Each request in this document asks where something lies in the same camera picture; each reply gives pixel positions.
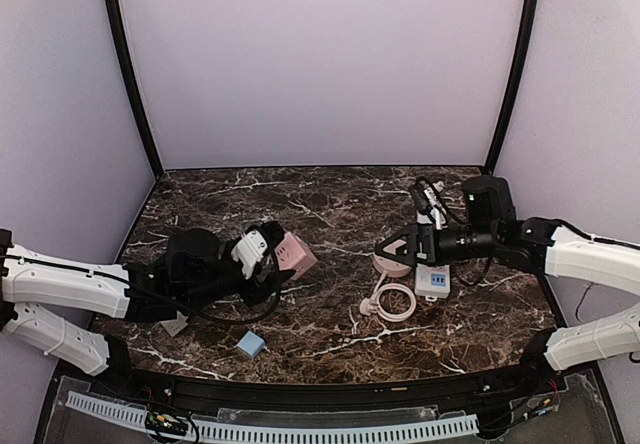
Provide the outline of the pink cube socket adapter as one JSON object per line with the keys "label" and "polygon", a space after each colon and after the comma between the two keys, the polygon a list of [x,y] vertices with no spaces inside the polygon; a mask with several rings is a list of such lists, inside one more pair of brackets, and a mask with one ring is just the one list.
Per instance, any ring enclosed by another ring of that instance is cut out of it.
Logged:
{"label": "pink cube socket adapter", "polygon": [[293,281],[300,279],[318,262],[309,246],[291,232],[285,233],[275,252],[279,269],[294,272],[290,277]]}

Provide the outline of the white multicolour power strip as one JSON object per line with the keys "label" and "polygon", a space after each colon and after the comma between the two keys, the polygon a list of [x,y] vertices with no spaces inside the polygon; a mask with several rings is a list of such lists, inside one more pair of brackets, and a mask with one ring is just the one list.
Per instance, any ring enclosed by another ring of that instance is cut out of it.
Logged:
{"label": "white multicolour power strip", "polygon": [[451,292],[450,266],[418,264],[414,273],[414,293],[428,302],[447,299]]}

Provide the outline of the white plug adapter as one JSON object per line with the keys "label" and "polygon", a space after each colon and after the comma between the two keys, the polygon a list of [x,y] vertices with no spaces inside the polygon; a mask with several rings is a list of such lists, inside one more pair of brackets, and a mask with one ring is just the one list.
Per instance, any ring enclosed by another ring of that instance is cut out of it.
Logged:
{"label": "white plug adapter", "polygon": [[188,326],[188,317],[184,316],[180,312],[174,319],[164,320],[160,322],[162,328],[171,336],[175,337],[181,333]]}

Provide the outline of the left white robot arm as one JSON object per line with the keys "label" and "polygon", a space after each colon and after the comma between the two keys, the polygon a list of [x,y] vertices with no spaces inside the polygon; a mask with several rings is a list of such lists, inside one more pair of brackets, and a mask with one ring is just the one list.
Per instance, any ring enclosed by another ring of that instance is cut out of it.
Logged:
{"label": "left white robot arm", "polygon": [[1,332],[89,376],[127,375],[124,341],[82,329],[50,311],[82,309],[133,323],[159,323],[172,336],[196,317],[217,324],[231,319],[205,313],[207,305],[237,295],[248,307],[267,303],[269,316],[282,288],[315,263],[307,245],[276,221],[251,226],[226,242],[192,228],[171,236],[150,264],[97,265],[35,253],[1,232]]}

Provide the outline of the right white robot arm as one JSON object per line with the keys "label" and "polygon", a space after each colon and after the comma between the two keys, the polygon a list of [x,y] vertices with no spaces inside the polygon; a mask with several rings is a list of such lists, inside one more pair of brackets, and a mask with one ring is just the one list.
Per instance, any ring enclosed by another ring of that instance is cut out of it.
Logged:
{"label": "right white robot arm", "polygon": [[[589,234],[562,219],[516,216],[508,182],[480,175],[461,186],[466,217],[454,228],[428,220],[400,229],[376,255],[415,268],[486,258],[531,274],[572,278],[630,294],[639,292],[639,247]],[[520,363],[538,373],[639,350],[639,307],[568,328],[538,332]]]}

